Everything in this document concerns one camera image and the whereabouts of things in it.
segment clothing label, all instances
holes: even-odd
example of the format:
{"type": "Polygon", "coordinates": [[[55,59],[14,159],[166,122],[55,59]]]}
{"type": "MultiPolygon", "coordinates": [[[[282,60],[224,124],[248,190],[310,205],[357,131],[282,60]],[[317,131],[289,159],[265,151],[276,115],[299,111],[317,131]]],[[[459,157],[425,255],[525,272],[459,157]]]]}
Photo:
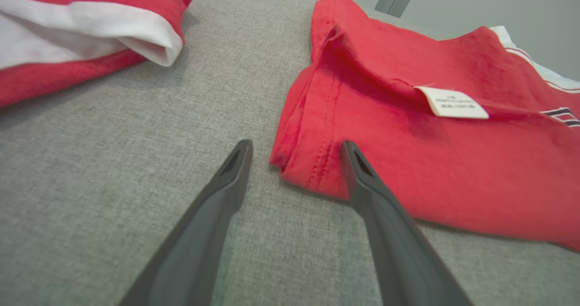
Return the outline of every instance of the clothing label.
{"type": "Polygon", "coordinates": [[[489,114],[465,93],[433,87],[416,86],[427,100],[435,116],[450,118],[489,119],[489,114]]]}

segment gray upholstery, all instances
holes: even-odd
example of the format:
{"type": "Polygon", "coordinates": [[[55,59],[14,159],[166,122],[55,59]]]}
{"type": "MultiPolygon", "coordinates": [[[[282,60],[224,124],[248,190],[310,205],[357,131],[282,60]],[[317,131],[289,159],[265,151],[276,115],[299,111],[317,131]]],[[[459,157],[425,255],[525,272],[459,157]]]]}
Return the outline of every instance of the gray upholstery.
{"type": "MultiPolygon", "coordinates": [[[[171,68],[0,109],[0,304],[114,305],[242,138],[255,155],[214,304],[379,304],[361,219],[267,163],[315,1],[194,0],[171,68]]],[[[580,304],[578,253],[422,229],[478,305],[580,304]]]]}

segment white stripe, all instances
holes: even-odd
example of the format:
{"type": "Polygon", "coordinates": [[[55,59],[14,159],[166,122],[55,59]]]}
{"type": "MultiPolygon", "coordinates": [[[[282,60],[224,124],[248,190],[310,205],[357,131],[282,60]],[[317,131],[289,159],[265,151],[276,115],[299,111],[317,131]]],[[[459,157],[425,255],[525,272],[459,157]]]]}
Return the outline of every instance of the white stripe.
{"type": "Polygon", "coordinates": [[[569,108],[560,107],[560,108],[555,108],[554,110],[547,110],[547,111],[540,111],[540,112],[546,113],[546,112],[553,112],[553,111],[560,111],[560,110],[569,110],[569,108]]]}
{"type": "Polygon", "coordinates": [[[161,15],[111,2],[0,0],[0,69],[90,60],[130,48],[171,66],[183,44],[161,15]]]}
{"type": "Polygon", "coordinates": [[[508,30],[504,26],[495,26],[489,27],[495,34],[497,34],[499,38],[499,42],[506,48],[506,51],[516,54],[527,62],[529,62],[532,66],[534,66],[535,70],[538,71],[538,74],[546,81],[546,83],[559,91],[576,94],[580,93],[580,82],[574,81],[573,79],[565,78],[556,73],[553,70],[550,70],[542,65],[534,62],[534,60],[530,60],[529,54],[526,55],[524,50],[519,49],[516,47],[516,44],[512,42],[512,38],[510,37],[508,30]]]}

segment fabric fold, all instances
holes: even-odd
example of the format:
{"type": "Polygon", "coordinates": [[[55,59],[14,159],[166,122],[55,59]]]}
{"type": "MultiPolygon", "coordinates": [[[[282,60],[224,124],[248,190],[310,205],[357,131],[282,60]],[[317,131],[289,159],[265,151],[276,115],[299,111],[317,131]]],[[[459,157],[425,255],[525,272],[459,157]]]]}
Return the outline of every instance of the fabric fold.
{"type": "Polygon", "coordinates": [[[580,249],[580,128],[551,115],[573,117],[580,101],[495,32],[435,41],[351,0],[321,0],[312,44],[270,158],[284,180],[348,198],[339,147],[349,139],[418,219],[580,249]],[[419,85],[466,93],[490,118],[437,117],[419,85]]]}
{"type": "Polygon", "coordinates": [[[190,2],[0,0],[0,107],[145,59],[171,66],[190,2]]]}

